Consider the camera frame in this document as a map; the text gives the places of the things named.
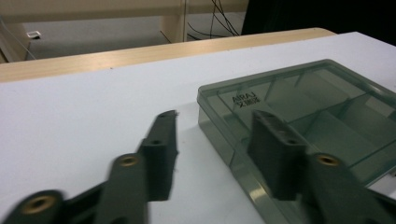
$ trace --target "compartment box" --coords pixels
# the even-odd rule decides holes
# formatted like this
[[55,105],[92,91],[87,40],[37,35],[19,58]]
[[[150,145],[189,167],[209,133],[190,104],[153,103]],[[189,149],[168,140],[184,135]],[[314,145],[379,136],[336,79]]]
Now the compartment box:
[[366,186],[396,166],[396,94],[331,60],[199,89],[199,125],[267,223],[304,223],[297,202],[265,192],[246,151],[251,112],[283,119],[309,145],[343,160]]

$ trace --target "transparent plastic box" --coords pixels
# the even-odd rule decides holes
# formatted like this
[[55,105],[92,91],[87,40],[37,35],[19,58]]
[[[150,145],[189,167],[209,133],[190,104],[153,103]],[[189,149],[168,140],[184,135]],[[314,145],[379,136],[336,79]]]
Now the transparent plastic box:
[[267,223],[304,223],[298,202],[269,197],[247,155],[252,110],[277,115],[308,153],[343,160],[369,186],[396,166],[396,94],[331,60],[203,86],[199,125]]

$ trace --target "black object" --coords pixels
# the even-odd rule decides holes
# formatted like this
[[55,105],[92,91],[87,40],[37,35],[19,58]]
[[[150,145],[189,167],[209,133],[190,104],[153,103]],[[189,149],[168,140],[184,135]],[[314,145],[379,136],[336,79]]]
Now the black object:
[[177,157],[176,111],[159,115],[137,153],[113,162],[106,182],[64,201],[58,190],[22,200],[5,224],[143,224],[147,202],[169,198]]
[[320,27],[360,32],[396,45],[391,1],[249,0],[242,35]]
[[247,154],[272,197],[302,195],[307,223],[396,223],[394,200],[366,189],[333,155],[307,155],[304,139],[272,114],[253,112]]

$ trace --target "white tabletop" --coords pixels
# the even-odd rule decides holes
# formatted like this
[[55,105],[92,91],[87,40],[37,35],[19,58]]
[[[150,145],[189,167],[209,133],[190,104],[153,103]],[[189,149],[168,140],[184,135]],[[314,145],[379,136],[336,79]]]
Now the white tabletop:
[[396,48],[358,33],[1,83],[0,220],[33,192],[61,189],[70,198],[104,181],[155,116],[175,109],[172,195],[149,204],[151,223],[263,223],[198,127],[198,88],[322,59],[396,91]]

